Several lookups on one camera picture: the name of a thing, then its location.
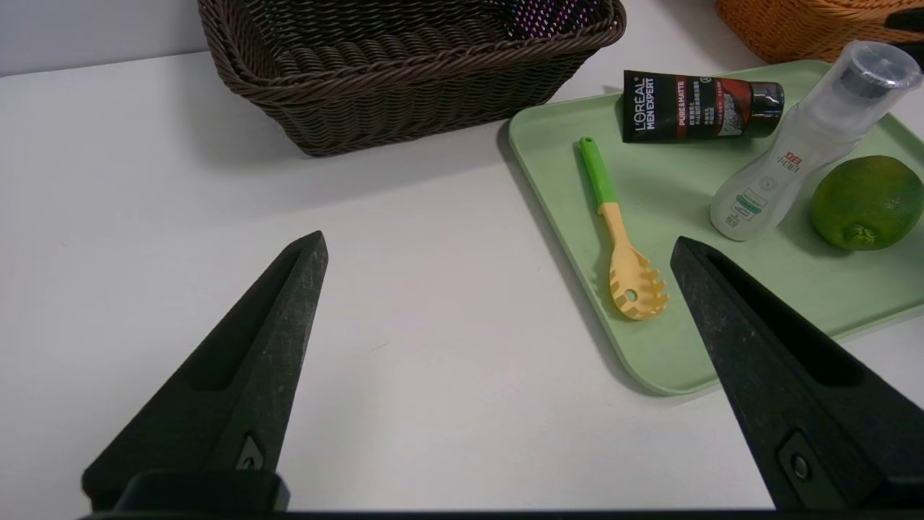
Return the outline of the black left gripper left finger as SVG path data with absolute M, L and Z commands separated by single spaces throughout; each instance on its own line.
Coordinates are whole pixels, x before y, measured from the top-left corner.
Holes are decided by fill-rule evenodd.
M 93 511 L 286 511 L 276 468 L 328 264 L 288 244 L 84 470 Z

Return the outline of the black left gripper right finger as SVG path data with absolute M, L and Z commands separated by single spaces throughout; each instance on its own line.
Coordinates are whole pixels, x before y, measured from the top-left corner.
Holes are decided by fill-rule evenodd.
M 923 412 L 712 246 L 671 267 L 779 511 L 922 511 Z

